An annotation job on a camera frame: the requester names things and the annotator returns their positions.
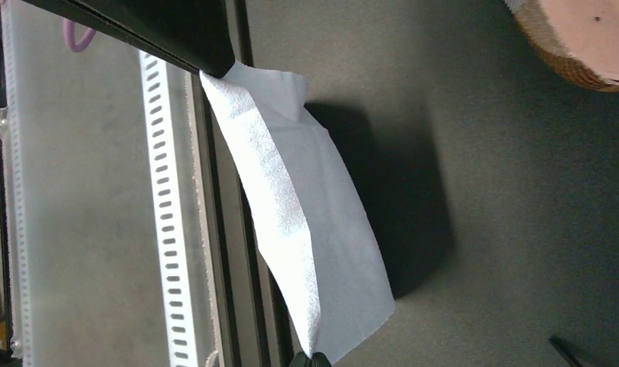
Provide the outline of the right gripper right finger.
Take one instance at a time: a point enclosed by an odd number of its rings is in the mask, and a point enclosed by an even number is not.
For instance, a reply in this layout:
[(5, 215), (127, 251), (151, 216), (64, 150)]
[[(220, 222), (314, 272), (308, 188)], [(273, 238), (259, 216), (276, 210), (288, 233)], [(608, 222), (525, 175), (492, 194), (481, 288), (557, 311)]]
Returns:
[(332, 364), (322, 352), (314, 352), (312, 356), (307, 356), (304, 352), (299, 352), (295, 355), (288, 367), (332, 367)]

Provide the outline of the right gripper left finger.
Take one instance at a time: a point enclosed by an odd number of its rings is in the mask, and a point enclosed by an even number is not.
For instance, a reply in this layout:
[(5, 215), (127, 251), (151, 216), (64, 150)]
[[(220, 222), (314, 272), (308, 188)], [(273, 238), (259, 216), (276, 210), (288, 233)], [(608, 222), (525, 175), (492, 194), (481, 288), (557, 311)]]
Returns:
[(191, 73), (221, 78), (236, 62), (215, 0), (28, 0)]

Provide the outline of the light blue cleaning cloth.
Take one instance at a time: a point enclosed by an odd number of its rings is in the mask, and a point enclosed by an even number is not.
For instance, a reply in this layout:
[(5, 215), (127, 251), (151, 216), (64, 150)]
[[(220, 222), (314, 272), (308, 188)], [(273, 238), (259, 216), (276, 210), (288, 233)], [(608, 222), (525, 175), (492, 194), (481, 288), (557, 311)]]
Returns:
[(249, 203), (259, 253), (307, 355), (337, 362), (395, 303), (380, 248), (301, 75), (235, 63), (200, 74)]

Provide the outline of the brown plaid glasses case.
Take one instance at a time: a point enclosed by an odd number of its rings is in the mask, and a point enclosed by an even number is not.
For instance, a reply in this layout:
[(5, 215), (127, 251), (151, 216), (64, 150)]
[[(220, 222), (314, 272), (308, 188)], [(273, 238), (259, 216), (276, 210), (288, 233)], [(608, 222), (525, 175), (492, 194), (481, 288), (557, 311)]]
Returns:
[(505, 1), (539, 57), (565, 79), (619, 92), (619, 1)]

